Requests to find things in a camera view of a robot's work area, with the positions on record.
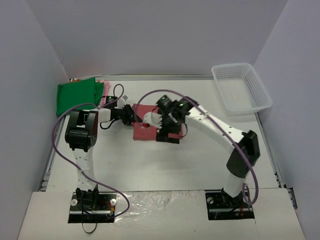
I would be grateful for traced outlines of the red t shirt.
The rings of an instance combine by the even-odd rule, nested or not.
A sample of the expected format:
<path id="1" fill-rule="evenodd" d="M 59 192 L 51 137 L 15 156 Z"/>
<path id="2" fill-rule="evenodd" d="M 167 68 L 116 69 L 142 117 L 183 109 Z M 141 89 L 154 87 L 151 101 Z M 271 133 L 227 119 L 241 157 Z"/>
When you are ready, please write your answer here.
<path id="1" fill-rule="evenodd" d="M 139 105 L 138 111 L 136 112 L 137 116 L 143 119 L 143 116 L 154 110 L 154 113 L 158 112 L 158 108 L 155 105 Z M 133 123 L 133 139 L 139 141 L 155 141 L 157 136 L 157 129 L 154 126 L 149 128 L 143 128 L 138 123 Z M 173 139 L 182 139 L 183 138 L 183 126 L 180 127 L 180 132 L 178 134 L 169 133 L 168 137 Z"/>

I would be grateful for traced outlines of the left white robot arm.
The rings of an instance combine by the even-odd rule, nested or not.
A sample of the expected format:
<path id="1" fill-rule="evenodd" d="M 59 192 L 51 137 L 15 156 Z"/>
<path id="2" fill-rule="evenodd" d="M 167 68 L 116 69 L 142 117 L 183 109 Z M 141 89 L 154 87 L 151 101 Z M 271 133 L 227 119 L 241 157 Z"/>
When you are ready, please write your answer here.
<path id="1" fill-rule="evenodd" d="M 90 110 L 72 110 L 69 116 L 65 141 L 72 150 L 77 168 L 76 197 L 87 209 L 97 209 L 101 203 L 93 163 L 93 149 L 98 139 L 98 127 L 101 123 L 121 120 L 126 126 L 133 122 L 134 111 L 127 104 L 128 97 L 116 99 L 107 96 L 108 106 Z"/>

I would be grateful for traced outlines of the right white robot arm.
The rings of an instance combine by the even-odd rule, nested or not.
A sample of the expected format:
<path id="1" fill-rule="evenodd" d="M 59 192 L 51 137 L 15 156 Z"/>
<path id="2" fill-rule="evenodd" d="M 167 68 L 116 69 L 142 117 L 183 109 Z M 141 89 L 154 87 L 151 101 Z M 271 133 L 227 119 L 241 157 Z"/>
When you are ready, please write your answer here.
<path id="1" fill-rule="evenodd" d="M 261 153 L 254 131 L 245 132 L 232 127 L 187 96 L 171 100 L 163 95 L 156 106 L 158 113 L 153 113 L 151 119 L 160 134 L 167 136 L 175 133 L 184 124 L 204 133 L 229 153 L 226 163 L 229 174 L 221 190 L 221 199 L 226 206 L 232 207 L 238 203 L 240 195 L 248 205 L 257 201 L 259 186 L 253 167 Z"/>

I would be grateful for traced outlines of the pink folded t shirt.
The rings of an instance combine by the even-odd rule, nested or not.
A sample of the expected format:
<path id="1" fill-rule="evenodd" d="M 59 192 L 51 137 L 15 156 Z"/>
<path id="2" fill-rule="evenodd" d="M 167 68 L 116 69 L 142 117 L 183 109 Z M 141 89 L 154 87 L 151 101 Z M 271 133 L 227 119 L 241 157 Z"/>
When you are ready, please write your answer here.
<path id="1" fill-rule="evenodd" d="M 98 100 L 98 106 L 102 107 L 106 103 L 106 96 L 109 93 L 109 88 L 110 88 L 110 82 L 107 80 L 97 80 L 96 81 L 99 84 L 103 84 L 103 91 L 101 94 L 101 98 Z"/>

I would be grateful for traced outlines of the green folded t shirt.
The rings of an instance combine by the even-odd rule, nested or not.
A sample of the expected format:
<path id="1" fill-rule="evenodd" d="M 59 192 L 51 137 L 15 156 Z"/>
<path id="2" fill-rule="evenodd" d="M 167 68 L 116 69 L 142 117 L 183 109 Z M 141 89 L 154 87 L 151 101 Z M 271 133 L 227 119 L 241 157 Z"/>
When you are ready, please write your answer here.
<path id="1" fill-rule="evenodd" d="M 104 83 L 95 77 L 59 84 L 56 95 L 56 115 L 61 116 L 66 110 L 79 104 L 97 104 L 104 92 Z"/>

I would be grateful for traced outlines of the white plastic basket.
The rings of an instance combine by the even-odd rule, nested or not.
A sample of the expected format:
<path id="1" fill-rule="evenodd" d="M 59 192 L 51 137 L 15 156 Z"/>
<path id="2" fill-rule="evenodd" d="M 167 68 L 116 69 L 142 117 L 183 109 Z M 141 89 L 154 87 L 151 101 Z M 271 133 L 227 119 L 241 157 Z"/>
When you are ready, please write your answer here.
<path id="1" fill-rule="evenodd" d="M 216 65 L 211 68 L 211 73 L 228 116 L 255 114 L 273 105 L 268 91 L 251 64 Z"/>

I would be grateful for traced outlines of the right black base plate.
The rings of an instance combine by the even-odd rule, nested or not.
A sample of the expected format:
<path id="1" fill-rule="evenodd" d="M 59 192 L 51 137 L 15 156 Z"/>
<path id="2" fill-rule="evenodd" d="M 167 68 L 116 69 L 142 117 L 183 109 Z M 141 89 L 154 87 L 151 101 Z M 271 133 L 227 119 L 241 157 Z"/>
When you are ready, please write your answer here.
<path id="1" fill-rule="evenodd" d="M 205 191 L 207 216 L 210 221 L 254 219 L 253 208 L 243 200 L 243 193 L 230 198 L 220 189 Z"/>

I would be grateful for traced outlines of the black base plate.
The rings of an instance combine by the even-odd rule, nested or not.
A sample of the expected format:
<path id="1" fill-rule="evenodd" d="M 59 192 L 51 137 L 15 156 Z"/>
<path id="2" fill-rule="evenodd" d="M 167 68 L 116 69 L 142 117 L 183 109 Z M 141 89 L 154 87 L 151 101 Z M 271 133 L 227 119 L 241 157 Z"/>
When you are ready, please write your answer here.
<path id="1" fill-rule="evenodd" d="M 72 193 L 70 201 L 68 223 L 69 224 L 99 224 L 113 223 L 115 221 L 115 208 L 117 204 L 117 195 L 111 192 L 102 192 L 99 194 L 97 205 L 89 207 L 82 203 L 76 193 Z"/>
<path id="2" fill-rule="evenodd" d="M 254 219 L 253 208 L 243 200 L 243 193 L 230 198 L 220 189 L 205 191 L 207 216 L 210 221 Z"/>

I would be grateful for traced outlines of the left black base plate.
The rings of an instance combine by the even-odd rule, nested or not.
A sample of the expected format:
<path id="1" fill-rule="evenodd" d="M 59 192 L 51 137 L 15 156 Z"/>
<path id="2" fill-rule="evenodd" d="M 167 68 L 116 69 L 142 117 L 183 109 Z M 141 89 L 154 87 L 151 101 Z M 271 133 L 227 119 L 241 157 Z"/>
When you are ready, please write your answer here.
<path id="1" fill-rule="evenodd" d="M 115 208 L 117 204 L 117 195 L 111 192 L 102 192 L 99 194 L 97 205 L 89 207 L 82 203 L 76 193 L 72 193 L 70 201 L 68 223 L 69 224 L 99 224 L 113 223 L 115 221 Z"/>

